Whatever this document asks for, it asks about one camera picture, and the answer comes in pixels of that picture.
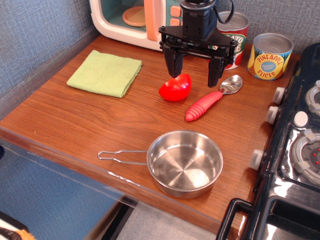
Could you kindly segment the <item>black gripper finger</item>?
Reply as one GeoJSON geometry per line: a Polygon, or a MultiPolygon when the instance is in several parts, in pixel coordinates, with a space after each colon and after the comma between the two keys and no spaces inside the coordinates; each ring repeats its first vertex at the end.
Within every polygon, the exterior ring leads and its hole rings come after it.
{"type": "Polygon", "coordinates": [[[176,78],[183,68],[183,54],[167,44],[163,46],[163,53],[169,75],[176,78]]]}
{"type": "Polygon", "coordinates": [[[225,69],[225,57],[214,56],[211,57],[208,64],[208,87],[213,88],[218,84],[225,69]]]}

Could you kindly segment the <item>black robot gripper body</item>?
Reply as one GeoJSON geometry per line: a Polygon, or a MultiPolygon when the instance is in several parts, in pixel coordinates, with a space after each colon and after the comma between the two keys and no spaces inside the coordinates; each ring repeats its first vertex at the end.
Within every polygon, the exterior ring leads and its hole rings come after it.
{"type": "Polygon", "coordinates": [[[182,25],[161,26],[160,48],[167,44],[183,55],[197,54],[203,57],[225,57],[225,66],[234,62],[238,42],[217,28],[217,23],[226,24],[235,12],[234,2],[226,18],[219,13],[217,0],[181,0],[182,25]]]}

